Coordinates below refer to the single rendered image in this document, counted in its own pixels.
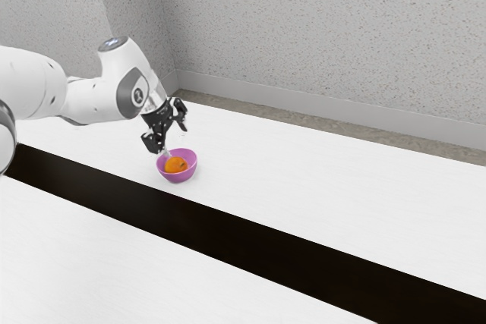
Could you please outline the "orange fruit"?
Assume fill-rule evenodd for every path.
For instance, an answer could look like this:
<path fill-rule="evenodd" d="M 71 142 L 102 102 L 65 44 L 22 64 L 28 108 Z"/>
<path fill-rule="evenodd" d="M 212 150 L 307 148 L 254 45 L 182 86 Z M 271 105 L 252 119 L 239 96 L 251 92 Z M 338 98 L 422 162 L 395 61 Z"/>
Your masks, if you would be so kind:
<path fill-rule="evenodd" d="M 164 165 L 164 172 L 175 174 L 186 171 L 188 169 L 187 161 L 179 156 L 172 156 L 166 160 Z"/>

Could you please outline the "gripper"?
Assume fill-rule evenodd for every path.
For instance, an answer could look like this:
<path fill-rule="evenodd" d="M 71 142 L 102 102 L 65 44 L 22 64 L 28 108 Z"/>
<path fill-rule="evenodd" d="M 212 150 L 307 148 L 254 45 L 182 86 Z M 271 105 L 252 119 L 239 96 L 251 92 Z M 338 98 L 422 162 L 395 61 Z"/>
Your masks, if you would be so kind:
<path fill-rule="evenodd" d="M 147 150 L 152 154 L 164 153 L 166 150 L 166 133 L 175 121 L 182 131 L 187 131 L 186 115 L 188 109 L 182 99 L 168 98 L 157 109 L 141 114 L 148 129 L 140 138 Z"/>

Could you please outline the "pink bowl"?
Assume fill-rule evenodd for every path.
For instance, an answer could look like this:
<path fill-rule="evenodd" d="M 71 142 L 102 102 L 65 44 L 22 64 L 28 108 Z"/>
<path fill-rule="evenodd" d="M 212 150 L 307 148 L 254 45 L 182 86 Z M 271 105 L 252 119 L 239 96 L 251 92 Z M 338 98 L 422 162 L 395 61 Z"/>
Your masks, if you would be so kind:
<path fill-rule="evenodd" d="M 164 172 L 164 165 L 166 160 L 172 156 L 179 156 L 184 158 L 188 163 L 186 171 L 170 174 Z M 193 176 L 197 168 L 197 154 L 192 149 L 177 148 L 168 151 L 168 154 L 161 153 L 156 160 L 156 167 L 160 174 L 170 182 L 180 183 L 188 180 Z"/>

